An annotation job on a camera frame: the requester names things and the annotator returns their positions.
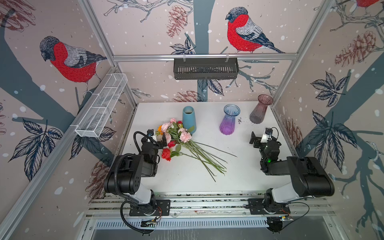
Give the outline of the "pink carnation stem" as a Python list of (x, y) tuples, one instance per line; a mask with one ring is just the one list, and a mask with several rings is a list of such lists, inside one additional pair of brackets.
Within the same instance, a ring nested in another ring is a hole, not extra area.
[(180, 128), (178, 130), (178, 137), (181, 143), (188, 143), (192, 139), (191, 133), (188, 132), (185, 128)]

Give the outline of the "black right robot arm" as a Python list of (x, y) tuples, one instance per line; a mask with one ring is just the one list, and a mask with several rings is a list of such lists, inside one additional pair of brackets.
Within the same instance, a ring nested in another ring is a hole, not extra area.
[(291, 181), (268, 189), (263, 199), (248, 199), (246, 208), (251, 214), (289, 215), (292, 202), (333, 196), (335, 186), (320, 162), (315, 157), (288, 156), (286, 160), (280, 160), (281, 143), (272, 133), (271, 128), (266, 128), (262, 137), (251, 133), (250, 144), (259, 150), (261, 171), (266, 176), (289, 176)]

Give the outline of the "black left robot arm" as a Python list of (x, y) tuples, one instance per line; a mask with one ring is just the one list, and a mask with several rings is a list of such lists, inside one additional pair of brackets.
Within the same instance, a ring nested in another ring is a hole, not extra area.
[(160, 216), (153, 190), (145, 187), (142, 178), (155, 177), (160, 163), (160, 145), (154, 134), (134, 133), (134, 143), (138, 154), (127, 153), (116, 157), (104, 181), (106, 193), (124, 199), (130, 205), (130, 216)]

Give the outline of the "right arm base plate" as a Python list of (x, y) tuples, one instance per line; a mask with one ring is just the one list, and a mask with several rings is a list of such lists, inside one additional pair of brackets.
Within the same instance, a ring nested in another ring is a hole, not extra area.
[(246, 209), (250, 210), (251, 215), (289, 215), (291, 213), (287, 204), (267, 202), (260, 198), (248, 199)]

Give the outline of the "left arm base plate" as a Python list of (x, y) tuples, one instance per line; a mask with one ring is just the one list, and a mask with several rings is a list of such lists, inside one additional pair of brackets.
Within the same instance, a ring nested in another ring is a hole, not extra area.
[(137, 205), (131, 207), (130, 217), (160, 217), (169, 216), (171, 201), (170, 200), (156, 200), (146, 205)]

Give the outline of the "mauve glass vase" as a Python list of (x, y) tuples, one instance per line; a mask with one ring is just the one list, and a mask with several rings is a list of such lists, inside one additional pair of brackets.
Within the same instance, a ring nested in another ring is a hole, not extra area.
[(273, 98), (269, 95), (259, 95), (258, 104), (250, 114), (250, 121), (254, 124), (261, 124), (264, 121), (268, 106), (274, 102)]

